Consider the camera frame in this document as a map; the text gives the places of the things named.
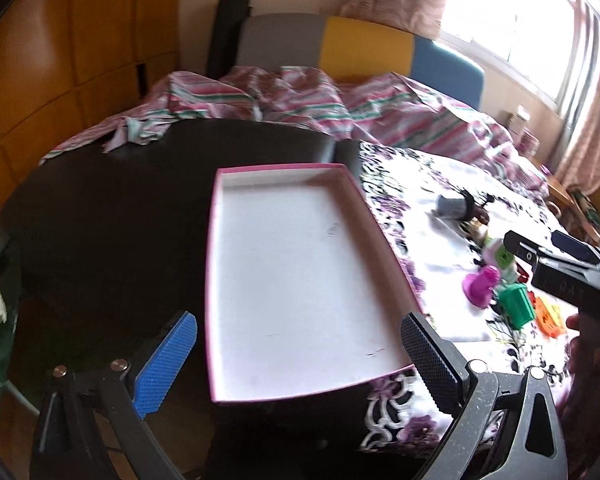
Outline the person's right hand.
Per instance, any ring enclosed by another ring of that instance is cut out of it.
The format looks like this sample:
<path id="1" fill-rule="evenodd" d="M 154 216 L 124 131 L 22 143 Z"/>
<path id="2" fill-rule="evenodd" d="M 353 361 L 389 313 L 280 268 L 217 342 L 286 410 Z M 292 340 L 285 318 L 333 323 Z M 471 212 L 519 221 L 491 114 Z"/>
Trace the person's right hand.
<path id="1" fill-rule="evenodd" d="M 568 368 L 572 377 L 567 413 L 586 422 L 600 418 L 600 321 L 578 313 L 566 325 L 578 333 L 569 344 Z"/>

